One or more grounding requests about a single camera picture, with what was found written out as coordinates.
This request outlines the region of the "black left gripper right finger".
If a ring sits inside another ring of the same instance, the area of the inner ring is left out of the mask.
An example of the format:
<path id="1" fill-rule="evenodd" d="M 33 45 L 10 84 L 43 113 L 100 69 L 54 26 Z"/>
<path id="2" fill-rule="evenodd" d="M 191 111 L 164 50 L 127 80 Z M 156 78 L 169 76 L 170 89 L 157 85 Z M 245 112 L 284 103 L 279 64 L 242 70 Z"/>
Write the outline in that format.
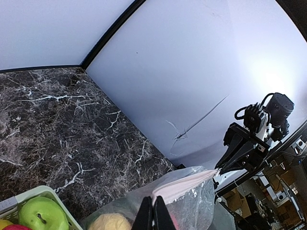
<path id="1" fill-rule="evenodd" d="M 161 196 L 156 198 L 153 211 L 154 230 L 175 230 L 175 225 Z"/>

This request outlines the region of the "tan toy potato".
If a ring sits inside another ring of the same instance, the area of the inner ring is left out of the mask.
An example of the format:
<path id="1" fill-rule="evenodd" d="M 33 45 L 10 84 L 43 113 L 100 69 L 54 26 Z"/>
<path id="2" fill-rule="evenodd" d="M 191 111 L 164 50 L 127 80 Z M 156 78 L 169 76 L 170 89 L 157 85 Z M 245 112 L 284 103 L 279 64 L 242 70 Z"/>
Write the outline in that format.
<path id="1" fill-rule="evenodd" d="M 89 230 L 130 230 L 131 224 L 121 214 L 102 214 L 88 227 Z"/>

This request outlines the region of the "yellow toy lemon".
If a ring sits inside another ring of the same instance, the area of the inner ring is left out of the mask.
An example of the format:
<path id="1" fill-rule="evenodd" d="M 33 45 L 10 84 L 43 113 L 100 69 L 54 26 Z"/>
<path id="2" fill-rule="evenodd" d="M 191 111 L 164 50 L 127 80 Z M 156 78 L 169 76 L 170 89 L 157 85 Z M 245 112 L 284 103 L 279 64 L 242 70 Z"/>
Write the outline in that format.
<path id="1" fill-rule="evenodd" d="M 13 225 L 13 223 L 6 219 L 0 219 L 0 229 L 1 230 L 9 225 Z"/>

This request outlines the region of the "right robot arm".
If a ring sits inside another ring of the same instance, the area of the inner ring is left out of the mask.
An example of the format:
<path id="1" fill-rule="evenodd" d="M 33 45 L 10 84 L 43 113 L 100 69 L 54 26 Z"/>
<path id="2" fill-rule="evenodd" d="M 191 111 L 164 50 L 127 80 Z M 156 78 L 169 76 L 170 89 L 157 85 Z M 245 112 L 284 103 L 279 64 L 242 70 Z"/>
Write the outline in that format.
<path id="1" fill-rule="evenodd" d="M 294 103 L 284 94 L 269 93 L 261 103 L 235 112 L 235 119 L 224 136 L 225 154 L 216 164 L 221 175 L 245 169 L 252 173 L 269 158 L 271 150 L 289 133 L 289 115 Z"/>

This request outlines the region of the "black right corner post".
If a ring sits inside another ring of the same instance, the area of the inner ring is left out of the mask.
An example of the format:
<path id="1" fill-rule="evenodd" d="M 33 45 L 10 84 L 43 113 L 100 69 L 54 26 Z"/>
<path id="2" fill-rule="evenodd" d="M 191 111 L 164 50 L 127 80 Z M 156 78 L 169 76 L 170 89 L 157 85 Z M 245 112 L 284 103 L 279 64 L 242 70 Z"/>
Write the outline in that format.
<path id="1" fill-rule="evenodd" d="M 80 66 L 86 70 L 99 52 L 121 28 L 121 26 L 146 2 L 146 0 L 134 0 L 129 7 L 112 23 L 112 25 L 104 32 L 98 42 L 81 62 Z"/>

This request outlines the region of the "clear dotted zip bag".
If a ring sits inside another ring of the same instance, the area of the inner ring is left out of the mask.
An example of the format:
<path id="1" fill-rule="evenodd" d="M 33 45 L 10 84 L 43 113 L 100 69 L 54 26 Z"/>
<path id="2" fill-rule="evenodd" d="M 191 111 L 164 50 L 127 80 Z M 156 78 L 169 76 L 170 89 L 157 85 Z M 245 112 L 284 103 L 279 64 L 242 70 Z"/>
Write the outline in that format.
<path id="1" fill-rule="evenodd" d="M 82 227 L 88 230 L 100 215 L 113 213 L 123 215 L 132 226 L 143 198 L 150 196 L 154 207 L 156 198 L 161 196 L 176 230 L 206 230 L 213 220 L 213 178 L 218 173 L 217 169 L 208 170 L 202 166 L 168 172 L 95 211 L 83 220 Z"/>

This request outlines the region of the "pale green plastic basket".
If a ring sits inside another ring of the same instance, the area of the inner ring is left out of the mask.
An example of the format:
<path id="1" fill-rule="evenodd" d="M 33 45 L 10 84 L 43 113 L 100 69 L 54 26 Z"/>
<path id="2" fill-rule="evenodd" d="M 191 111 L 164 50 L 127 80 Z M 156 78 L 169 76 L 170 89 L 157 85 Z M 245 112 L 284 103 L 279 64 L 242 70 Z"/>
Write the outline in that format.
<path id="1" fill-rule="evenodd" d="M 0 202 L 0 224 L 10 222 L 30 230 L 81 230 L 55 191 L 41 185 Z"/>

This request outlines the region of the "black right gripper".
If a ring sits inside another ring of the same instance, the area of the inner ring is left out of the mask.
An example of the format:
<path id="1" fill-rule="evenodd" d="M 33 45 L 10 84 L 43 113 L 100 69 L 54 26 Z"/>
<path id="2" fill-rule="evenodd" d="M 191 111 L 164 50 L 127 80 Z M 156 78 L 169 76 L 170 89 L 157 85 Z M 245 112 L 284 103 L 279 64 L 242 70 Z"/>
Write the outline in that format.
<path id="1" fill-rule="evenodd" d="M 224 144 L 228 149 L 215 166 L 221 168 L 220 174 L 243 169 L 254 172 L 260 169 L 270 151 L 268 143 L 237 123 L 232 123 L 228 128 Z"/>

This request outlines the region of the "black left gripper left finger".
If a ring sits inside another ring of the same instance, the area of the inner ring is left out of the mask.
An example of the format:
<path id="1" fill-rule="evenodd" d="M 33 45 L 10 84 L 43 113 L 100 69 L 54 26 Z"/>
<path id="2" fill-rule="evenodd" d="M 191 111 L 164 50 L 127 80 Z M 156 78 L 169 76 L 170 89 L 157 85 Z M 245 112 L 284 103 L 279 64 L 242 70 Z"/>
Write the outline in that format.
<path id="1" fill-rule="evenodd" d="M 153 229 L 153 206 L 152 198 L 143 198 L 136 218 L 132 225 L 132 230 L 152 230 Z"/>

